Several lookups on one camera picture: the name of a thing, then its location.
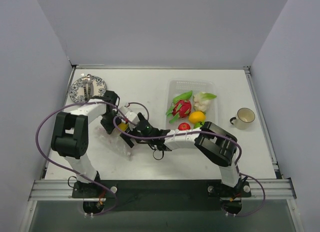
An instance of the cauliflower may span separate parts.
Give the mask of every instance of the cauliflower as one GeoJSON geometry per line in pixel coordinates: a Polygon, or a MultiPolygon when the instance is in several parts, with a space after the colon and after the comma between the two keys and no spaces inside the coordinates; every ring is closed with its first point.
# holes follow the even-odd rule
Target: cauliflower
{"type": "Polygon", "coordinates": [[[199,92],[193,96],[193,108],[196,111],[206,112],[211,104],[211,100],[217,96],[212,93],[199,92]]]}

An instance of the clear plastic bag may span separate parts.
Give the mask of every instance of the clear plastic bag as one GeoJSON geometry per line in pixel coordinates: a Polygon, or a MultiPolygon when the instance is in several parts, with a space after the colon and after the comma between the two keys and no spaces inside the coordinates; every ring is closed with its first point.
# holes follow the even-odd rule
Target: clear plastic bag
{"type": "Polygon", "coordinates": [[[129,145],[120,137],[120,131],[114,129],[112,134],[107,134],[106,130],[101,126],[97,126],[94,129],[94,137],[101,142],[105,147],[117,155],[120,155],[129,160],[132,159],[134,148],[130,148],[129,145]]]}

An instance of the glass panel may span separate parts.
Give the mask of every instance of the glass panel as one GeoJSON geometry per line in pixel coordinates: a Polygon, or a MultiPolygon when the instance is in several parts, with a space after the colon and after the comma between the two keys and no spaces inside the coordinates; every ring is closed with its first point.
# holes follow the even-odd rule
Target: glass panel
{"type": "MultiPolygon", "coordinates": [[[[243,201],[243,212],[261,202],[243,201]]],[[[222,211],[120,211],[84,217],[81,202],[39,201],[30,232],[295,231],[286,200],[267,200],[248,217],[226,217],[222,211]]]]}

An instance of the white wall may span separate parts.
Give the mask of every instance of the white wall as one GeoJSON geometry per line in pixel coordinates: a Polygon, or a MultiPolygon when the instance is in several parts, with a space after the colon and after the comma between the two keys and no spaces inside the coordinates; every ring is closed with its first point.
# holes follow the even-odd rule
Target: white wall
{"type": "Polygon", "coordinates": [[[72,64],[242,69],[287,0],[38,0],[72,64]]]}
{"type": "Polygon", "coordinates": [[[320,228],[320,0],[288,0],[252,65],[280,170],[307,232],[320,228]]]}
{"type": "Polygon", "coordinates": [[[0,231],[16,232],[44,167],[35,132],[62,105],[71,65],[37,0],[0,0],[0,25],[0,231]]]}

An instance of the screw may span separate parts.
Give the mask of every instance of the screw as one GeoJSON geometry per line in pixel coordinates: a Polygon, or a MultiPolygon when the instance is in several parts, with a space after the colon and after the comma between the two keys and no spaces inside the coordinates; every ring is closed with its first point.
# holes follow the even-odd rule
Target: screw
{"type": "Polygon", "coordinates": [[[246,192],[246,193],[249,193],[250,192],[250,187],[248,185],[245,185],[243,187],[243,191],[246,192]]]}
{"type": "Polygon", "coordinates": [[[117,187],[115,187],[115,186],[112,186],[111,188],[110,188],[110,190],[112,191],[112,193],[116,193],[117,192],[117,187]]]}
{"type": "Polygon", "coordinates": [[[214,191],[214,187],[212,186],[212,185],[210,185],[209,187],[208,187],[208,192],[209,193],[212,193],[214,191]]]}

